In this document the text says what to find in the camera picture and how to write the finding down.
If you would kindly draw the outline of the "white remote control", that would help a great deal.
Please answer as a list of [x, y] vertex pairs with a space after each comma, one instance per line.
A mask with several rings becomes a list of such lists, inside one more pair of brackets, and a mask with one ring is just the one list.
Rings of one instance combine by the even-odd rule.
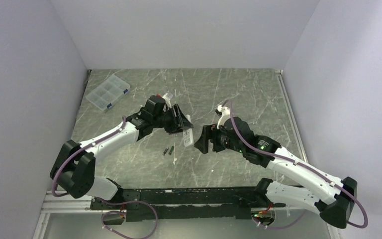
[[183, 142], [185, 147], [192, 146], [194, 144], [192, 128], [183, 131]]

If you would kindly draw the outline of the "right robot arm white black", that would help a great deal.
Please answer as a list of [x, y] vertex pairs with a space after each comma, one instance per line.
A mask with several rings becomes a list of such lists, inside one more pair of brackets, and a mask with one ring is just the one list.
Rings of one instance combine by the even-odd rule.
[[278, 172], [298, 186], [287, 186], [263, 178], [254, 190], [257, 205], [282, 203], [318, 214], [323, 221], [340, 229], [349, 225], [358, 183], [351, 177], [332, 176], [307, 164], [277, 141], [254, 134], [239, 117], [224, 125], [204, 125], [194, 147], [201, 153], [226, 149], [241, 153], [252, 164]]

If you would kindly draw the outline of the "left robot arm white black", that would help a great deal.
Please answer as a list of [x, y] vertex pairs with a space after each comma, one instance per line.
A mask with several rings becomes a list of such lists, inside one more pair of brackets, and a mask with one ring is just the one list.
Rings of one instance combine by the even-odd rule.
[[52, 195], [70, 195], [75, 199], [87, 195], [104, 202], [110, 209], [119, 208], [124, 201], [124, 189], [109, 178], [96, 176], [96, 164], [118, 149], [150, 135], [156, 128], [176, 134], [192, 129], [193, 124], [177, 104], [169, 109], [142, 107], [97, 137], [82, 142], [66, 141], [50, 172]]

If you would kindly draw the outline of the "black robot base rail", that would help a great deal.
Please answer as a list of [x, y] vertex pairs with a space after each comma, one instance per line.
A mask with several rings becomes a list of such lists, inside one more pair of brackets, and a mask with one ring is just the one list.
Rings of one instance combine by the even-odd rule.
[[255, 187], [125, 189], [120, 198], [104, 203], [92, 198], [90, 209], [124, 209], [127, 222], [154, 219], [235, 218], [247, 220], [272, 203]]

